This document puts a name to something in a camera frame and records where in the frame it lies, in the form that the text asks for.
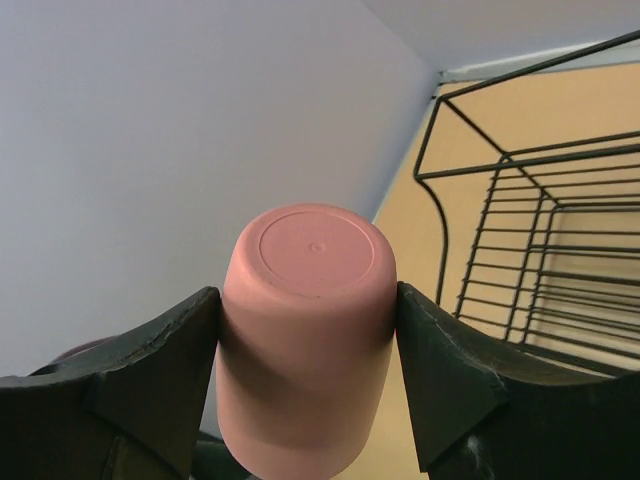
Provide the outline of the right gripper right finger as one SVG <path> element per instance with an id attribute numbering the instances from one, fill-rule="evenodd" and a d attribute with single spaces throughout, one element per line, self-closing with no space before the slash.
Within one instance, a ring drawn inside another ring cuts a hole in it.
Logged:
<path id="1" fill-rule="evenodd" d="M 639 377 L 526 355 L 400 283 L 396 339 L 420 470 L 432 479 L 635 479 Z"/>

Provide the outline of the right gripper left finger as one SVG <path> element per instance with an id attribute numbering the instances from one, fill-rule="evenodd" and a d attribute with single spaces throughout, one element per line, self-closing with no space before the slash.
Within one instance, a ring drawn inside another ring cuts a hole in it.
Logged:
<path id="1" fill-rule="evenodd" d="M 28 376 L 1 380 L 4 479 L 186 479 L 217 345 L 220 294 Z"/>

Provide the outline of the red cup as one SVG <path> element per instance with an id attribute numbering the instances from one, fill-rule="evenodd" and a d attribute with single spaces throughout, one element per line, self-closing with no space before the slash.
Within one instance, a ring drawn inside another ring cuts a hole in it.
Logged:
<path id="1" fill-rule="evenodd" d="M 364 448 L 387 375 L 397 295 L 384 235 L 303 203 L 252 220 L 222 291 L 219 428 L 261 479 L 330 479 Z"/>

